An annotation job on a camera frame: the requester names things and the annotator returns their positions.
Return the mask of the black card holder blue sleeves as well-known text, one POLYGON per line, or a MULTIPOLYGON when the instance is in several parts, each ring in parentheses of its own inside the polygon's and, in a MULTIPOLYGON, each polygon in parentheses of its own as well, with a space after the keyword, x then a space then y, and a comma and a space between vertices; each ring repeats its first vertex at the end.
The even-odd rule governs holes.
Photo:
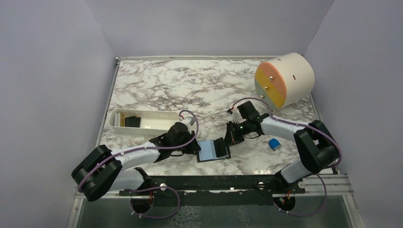
POLYGON ((213 141, 214 140, 205 140, 198 142, 198 145, 200 146, 201 150, 197 153, 197 162, 209 162, 231 158, 230 149, 229 147, 226 146, 225 147, 228 152, 228 156, 226 158, 216 158, 214 153, 213 141))

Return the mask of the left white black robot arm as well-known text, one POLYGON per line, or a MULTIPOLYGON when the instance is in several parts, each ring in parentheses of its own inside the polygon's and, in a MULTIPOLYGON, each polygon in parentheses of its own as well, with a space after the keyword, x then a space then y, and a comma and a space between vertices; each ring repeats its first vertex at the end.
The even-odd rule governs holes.
POLYGON ((139 165, 160 162, 173 152, 200 152, 196 134, 186 124, 176 122, 168 132, 138 146, 113 151, 99 145, 73 169, 71 177, 88 201, 95 201, 110 190, 132 189, 144 195, 149 181, 139 165))

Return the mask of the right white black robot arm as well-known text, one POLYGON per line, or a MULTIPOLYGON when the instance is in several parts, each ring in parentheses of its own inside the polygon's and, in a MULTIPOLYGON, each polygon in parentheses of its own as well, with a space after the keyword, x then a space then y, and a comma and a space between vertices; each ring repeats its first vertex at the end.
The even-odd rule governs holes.
POLYGON ((271 112, 260 114, 249 98, 244 103, 236 101, 242 122, 227 122, 224 146, 230 147, 245 140, 250 133, 272 135, 295 143, 299 159, 276 173, 274 187, 280 193, 293 188, 293 183, 311 174, 318 174, 331 164, 341 161, 340 147, 324 123, 296 123, 280 119, 271 112))

